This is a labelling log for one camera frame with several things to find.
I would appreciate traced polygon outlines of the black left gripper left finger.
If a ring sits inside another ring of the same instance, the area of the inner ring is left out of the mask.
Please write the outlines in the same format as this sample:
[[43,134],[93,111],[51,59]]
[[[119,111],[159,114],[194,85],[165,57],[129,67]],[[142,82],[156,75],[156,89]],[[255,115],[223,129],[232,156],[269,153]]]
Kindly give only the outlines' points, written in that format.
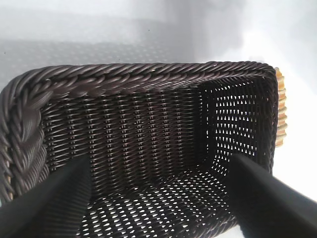
[[90,162],[78,157],[0,208],[2,238],[74,238],[92,194]]

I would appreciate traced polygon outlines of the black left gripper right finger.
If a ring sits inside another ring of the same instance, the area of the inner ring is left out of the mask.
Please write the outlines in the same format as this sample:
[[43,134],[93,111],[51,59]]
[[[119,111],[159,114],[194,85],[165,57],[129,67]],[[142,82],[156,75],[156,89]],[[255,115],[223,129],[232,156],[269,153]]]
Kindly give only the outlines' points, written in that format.
[[317,203],[242,154],[230,158],[229,203],[246,238],[317,236]]

